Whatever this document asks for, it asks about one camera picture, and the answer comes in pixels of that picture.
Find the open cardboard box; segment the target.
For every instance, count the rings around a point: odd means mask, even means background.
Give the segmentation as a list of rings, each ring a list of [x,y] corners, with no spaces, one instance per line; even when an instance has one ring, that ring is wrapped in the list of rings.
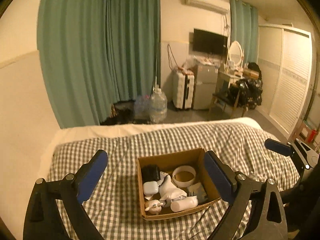
[[[137,159],[140,214],[145,220],[184,217],[220,199],[204,155],[204,149],[196,148]]]

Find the white louvered wardrobe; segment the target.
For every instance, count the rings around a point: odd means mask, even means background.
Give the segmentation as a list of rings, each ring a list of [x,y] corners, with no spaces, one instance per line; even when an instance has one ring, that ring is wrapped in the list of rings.
[[[258,66],[263,101],[258,110],[287,138],[310,93],[312,64],[310,32],[284,25],[259,25]]]

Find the white oval vanity mirror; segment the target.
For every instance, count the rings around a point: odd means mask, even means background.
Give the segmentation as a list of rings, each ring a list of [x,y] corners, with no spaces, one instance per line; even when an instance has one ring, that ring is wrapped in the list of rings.
[[[238,41],[233,41],[228,50],[228,63],[233,62],[234,67],[242,67],[244,50]]]

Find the small silver fridge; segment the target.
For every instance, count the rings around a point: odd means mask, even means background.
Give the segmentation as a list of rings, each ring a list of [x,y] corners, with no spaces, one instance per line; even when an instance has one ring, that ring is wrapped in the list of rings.
[[[218,71],[213,66],[198,63],[195,66],[195,88],[193,109],[205,110],[210,106],[212,94],[215,93]]]

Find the white air conditioner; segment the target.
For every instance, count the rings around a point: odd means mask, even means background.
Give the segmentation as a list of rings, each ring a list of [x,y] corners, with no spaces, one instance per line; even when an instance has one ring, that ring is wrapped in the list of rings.
[[[185,0],[185,3],[193,7],[207,9],[223,15],[228,14],[230,10],[230,4],[226,0]]]

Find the clear water jug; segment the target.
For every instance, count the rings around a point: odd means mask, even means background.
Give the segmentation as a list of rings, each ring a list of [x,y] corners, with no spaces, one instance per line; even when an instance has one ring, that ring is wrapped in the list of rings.
[[[153,93],[150,96],[149,116],[154,124],[159,124],[167,117],[168,101],[159,85],[153,87]]]

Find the white ribbed suitcase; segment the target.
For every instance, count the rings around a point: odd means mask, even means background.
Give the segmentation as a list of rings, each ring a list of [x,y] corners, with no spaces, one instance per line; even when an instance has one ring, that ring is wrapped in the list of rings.
[[[193,101],[195,76],[193,72],[174,71],[172,101],[178,109],[190,109]]]

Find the black round compact case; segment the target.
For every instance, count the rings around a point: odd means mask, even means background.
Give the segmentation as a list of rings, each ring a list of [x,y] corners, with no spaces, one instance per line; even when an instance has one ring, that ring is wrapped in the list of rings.
[[[141,169],[143,183],[159,181],[161,179],[160,169],[157,165],[146,165]]]

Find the white plastic bottle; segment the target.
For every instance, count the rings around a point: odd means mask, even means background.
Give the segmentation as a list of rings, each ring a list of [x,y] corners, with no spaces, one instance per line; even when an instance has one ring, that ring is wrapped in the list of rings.
[[[196,196],[185,197],[179,200],[172,201],[170,208],[173,212],[180,212],[192,209],[198,206],[198,199]]]

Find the white tape roll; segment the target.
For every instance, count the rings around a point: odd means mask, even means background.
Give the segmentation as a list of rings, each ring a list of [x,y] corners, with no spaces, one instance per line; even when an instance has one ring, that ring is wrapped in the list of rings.
[[[172,173],[172,181],[179,188],[193,185],[196,179],[196,171],[188,165],[179,166]]]

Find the large green curtain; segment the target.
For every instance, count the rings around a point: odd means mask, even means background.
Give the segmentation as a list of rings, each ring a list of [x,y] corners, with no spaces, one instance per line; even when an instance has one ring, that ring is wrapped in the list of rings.
[[[99,125],[160,83],[160,1],[40,1],[37,48],[61,128]]]

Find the wooden vanity desk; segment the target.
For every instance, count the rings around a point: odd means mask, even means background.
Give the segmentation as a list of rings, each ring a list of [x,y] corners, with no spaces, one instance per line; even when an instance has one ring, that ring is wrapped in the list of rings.
[[[232,84],[235,84],[238,80],[242,79],[254,79],[257,80],[260,77],[260,73],[244,68],[242,72],[232,72],[229,68],[220,68],[217,75],[216,92],[227,90]]]

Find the black garbage bag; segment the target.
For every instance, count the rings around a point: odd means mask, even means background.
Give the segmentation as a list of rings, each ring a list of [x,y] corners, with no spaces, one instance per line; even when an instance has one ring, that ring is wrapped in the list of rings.
[[[255,62],[250,62],[244,70],[257,72],[257,75],[249,75],[232,84],[227,92],[227,98],[235,103],[239,94],[238,106],[246,106],[249,110],[255,109],[262,103],[263,81],[262,72]]]

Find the white knit sock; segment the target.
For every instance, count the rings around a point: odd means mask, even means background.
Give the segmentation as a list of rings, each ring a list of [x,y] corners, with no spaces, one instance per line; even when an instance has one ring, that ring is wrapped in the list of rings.
[[[181,197],[186,197],[187,193],[175,186],[171,182],[171,176],[167,175],[163,179],[162,184],[159,186],[159,194],[160,194],[160,202],[170,202],[173,199],[181,198]]]

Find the wooden chair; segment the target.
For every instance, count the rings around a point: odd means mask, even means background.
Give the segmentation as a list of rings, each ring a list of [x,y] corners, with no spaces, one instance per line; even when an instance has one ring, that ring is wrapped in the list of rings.
[[[231,115],[233,117],[236,113],[236,110],[241,108],[242,114],[241,117],[244,117],[244,114],[247,112],[247,103],[240,102],[241,92],[238,90],[236,97],[233,97],[233,94],[229,90],[225,90],[218,93],[212,94],[212,99],[209,105],[209,113],[212,112],[213,108],[218,104],[222,103],[223,105],[223,112],[225,111],[226,107],[231,107]]]

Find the grey checkered bed quilt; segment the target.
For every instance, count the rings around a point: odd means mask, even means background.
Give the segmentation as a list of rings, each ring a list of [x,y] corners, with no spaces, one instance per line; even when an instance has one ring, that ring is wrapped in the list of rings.
[[[299,174],[290,158],[265,148],[271,135],[245,124],[200,124],[161,129],[122,138],[99,138],[57,146],[47,179],[56,181],[76,172],[97,150],[108,153],[108,166],[91,198],[84,203],[104,239],[206,239],[227,210],[213,205],[173,219],[144,220],[138,202],[136,161],[196,148],[212,150],[232,170],[256,181],[273,178],[283,191],[295,185]]]

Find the green window curtain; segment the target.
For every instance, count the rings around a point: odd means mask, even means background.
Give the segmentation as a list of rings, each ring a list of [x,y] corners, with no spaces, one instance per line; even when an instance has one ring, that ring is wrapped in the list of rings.
[[[258,61],[259,24],[256,7],[242,0],[229,0],[231,41],[238,41],[244,51],[244,63]]]

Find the black wall television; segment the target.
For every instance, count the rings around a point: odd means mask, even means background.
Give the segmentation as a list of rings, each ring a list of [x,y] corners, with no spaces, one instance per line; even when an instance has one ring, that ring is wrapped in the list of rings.
[[[221,56],[226,52],[227,41],[227,36],[201,29],[194,29],[193,51]]]

